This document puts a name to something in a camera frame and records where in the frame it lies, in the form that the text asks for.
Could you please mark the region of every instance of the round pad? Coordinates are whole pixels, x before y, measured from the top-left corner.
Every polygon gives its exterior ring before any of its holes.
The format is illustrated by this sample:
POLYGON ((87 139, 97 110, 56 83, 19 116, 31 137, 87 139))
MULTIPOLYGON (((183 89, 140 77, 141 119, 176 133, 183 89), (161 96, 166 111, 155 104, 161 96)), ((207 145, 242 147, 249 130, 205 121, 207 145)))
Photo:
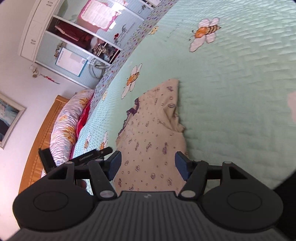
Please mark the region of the round pad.
POLYGON ((66 180, 41 179, 16 197, 12 209, 20 227, 52 232, 81 223, 93 207, 92 196, 83 188, 66 180))
POLYGON ((273 226, 282 214, 283 203, 275 192, 255 184, 234 180, 213 188, 202 197, 205 214, 217 225, 237 232, 273 226))
POLYGON ((61 192, 45 192, 34 199, 34 206, 45 212, 57 211, 68 204, 68 196, 61 192))
POLYGON ((227 202, 232 208, 244 212, 254 211, 262 204, 261 198, 251 192, 232 193, 228 196, 227 202))

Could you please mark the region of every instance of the wall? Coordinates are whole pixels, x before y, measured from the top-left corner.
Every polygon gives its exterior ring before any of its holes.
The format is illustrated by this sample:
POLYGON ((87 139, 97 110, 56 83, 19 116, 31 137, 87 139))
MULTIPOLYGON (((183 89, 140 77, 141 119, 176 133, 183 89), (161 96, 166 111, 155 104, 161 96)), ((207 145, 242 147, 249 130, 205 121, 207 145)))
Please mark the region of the wall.
POLYGON ((0 92, 26 107, 4 149, 0 149, 0 238, 18 230, 12 203, 18 194, 22 173, 39 128, 57 95, 70 98, 83 88, 46 69, 33 79, 31 62, 19 57, 20 38, 35 0, 5 0, 0 5, 0 92))

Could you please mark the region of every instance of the picture frame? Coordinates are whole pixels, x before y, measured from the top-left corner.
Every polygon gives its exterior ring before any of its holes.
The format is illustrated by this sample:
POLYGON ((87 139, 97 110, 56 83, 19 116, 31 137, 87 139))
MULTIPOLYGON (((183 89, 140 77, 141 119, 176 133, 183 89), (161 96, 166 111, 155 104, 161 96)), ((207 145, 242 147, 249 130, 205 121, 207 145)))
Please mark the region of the picture frame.
POLYGON ((0 93, 0 148, 4 149, 26 108, 0 93))

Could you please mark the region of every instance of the beige blanket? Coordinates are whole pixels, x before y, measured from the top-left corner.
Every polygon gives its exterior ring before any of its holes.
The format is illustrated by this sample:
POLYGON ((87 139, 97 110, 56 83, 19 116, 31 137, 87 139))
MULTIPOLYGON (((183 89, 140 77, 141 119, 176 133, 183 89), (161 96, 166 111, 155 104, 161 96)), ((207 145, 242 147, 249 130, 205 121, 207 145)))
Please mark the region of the beige blanket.
POLYGON ((121 191, 175 191, 185 184, 175 153, 186 153, 177 113, 178 80, 170 79, 135 100, 116 140, 122 162, 114 178, 121 191))

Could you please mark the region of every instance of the wooden headboard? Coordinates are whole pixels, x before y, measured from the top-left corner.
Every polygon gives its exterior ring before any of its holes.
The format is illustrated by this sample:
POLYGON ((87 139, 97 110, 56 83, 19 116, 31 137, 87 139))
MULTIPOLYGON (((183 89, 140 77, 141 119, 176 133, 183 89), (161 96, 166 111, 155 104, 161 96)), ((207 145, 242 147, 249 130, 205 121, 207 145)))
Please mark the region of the wooden headboard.
POLYGON ((52 134, 54 123, 62 108, 68 101, 68 99, 58 95, 54 101, 54 104, 50 108, 47 116, 45 117, 43 124, 33 143, 24 172, 22 174, 19 193, 21 193, 27 187, 29 187, 34 182, 40 179, 43 170, 43 165, 39 158, 38 150, 39 148, 49 148, 50 136, 52 134))

